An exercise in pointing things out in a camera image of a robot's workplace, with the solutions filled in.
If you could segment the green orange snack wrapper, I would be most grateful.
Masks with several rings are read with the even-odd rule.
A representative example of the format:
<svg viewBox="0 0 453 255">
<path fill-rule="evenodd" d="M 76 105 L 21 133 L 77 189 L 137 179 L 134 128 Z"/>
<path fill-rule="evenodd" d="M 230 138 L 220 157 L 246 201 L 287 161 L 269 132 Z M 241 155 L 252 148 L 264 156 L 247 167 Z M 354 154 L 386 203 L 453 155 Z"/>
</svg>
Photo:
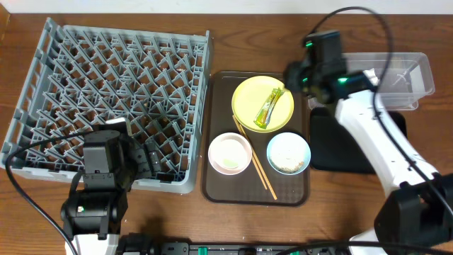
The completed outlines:
<svg viewBox="0 0 453 255">
<path fill-rule="evenodd" d="M 266 98 L 253 122 L 262 129 L 266 129 L 270 122 L 270 116 L 280 97 L 285 93 L 283 89 L 273 89 L 271 94 Z"/>
</svg>

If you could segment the light blue bowl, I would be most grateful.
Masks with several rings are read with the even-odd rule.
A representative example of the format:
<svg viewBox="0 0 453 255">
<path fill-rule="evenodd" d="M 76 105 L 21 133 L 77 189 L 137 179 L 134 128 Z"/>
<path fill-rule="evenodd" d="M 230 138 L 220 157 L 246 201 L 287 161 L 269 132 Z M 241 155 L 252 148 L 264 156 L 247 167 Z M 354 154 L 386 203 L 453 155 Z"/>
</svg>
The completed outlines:
<svg viewBox="0 0 453 255">
<path fill-rule="evenodd" d="M 302 136 L 293 132 L 283 132 L 269 141 L 266 156 L 276 172 L 293 176 L 308 169 L 311 149 Z"/>
</svg>

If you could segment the pink bowl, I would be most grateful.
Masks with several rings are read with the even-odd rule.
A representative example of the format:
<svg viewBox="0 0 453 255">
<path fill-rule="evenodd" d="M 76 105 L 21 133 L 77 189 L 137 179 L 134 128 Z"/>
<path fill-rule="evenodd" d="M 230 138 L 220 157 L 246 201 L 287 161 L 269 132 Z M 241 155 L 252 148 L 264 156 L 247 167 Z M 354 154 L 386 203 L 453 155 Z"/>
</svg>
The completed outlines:
<svg viewBox="0 0 453 255">
<path fill-rule="evenodd" d="M 243 172 L 251 163 L 252 148 L 242 135 L 226 132 L 215 137 L 208 148 L 208 159 L 213 169 L 227 176 Z"/>
</svg>

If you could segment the rice food scraps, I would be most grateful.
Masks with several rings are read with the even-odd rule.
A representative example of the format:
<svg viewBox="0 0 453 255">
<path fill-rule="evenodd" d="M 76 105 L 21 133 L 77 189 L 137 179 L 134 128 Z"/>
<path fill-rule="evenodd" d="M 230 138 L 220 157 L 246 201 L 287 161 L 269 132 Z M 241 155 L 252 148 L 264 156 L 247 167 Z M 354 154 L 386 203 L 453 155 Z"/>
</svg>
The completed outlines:
<svg viewBox="0 0 453 255">
<path fill-rule="evenodd" d="M 278 171 L 293 174 L 304 165 L 304 155 L 292 150 L 273 150 L 270 160 Z"/>
</svg>

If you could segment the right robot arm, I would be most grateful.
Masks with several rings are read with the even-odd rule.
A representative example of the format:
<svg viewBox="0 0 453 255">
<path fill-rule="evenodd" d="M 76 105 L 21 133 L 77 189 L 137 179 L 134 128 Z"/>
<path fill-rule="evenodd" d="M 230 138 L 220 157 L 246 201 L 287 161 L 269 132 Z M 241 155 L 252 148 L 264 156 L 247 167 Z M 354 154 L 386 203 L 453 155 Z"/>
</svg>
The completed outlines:
<svg viewBox="0 0 453 255">
<path fill-rule="evenodd" d="M 311 32 L 306 57 L 288 65 L 285 85 L 313 96 L 355 140 L 386 195 L 372 229 L 350 238 L 351 254 L 429 253 L 452 240 L 452 176 L 413 148 L 363 72 L 349 72 L 336 30 Z"/>
</svg>

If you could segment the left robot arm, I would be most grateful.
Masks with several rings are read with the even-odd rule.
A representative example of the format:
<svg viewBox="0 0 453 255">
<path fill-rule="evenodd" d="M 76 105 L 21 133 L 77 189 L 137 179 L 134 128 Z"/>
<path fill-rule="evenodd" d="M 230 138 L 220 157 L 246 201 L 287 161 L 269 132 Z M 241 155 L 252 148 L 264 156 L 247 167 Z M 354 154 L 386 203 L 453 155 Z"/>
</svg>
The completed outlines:
<svg viewBox="0 0 453 255">
<path fill-rule="evenodd" d="M 128 209 L 127 194 L 136 180 L 161 170 L 154 145 L 140 144 L 130 122 L 116 118 L 94 125 L 84 135 L 84 170 L 71 181 L 63 203 L 63 231 L 68 254 L 160 254 L 148 235 L 120 234 Z"/>
</svg>

